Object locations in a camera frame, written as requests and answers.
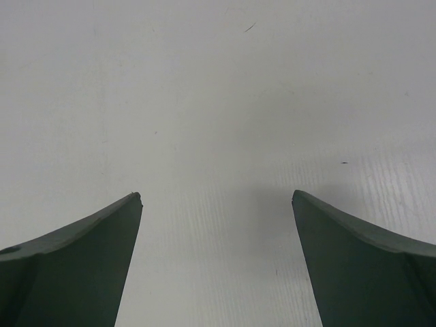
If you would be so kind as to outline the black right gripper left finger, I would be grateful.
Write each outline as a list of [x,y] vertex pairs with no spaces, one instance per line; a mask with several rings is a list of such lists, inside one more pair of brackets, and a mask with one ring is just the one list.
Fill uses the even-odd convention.
[[142,215],[138,192],[1,250],[2,326],[114,326]]

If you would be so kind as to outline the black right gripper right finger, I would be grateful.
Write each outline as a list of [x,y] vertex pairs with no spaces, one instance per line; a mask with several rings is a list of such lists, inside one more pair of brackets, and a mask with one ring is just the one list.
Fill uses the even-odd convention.
[[434,326],[435,246],[296,190],[292,208],[323,326]]

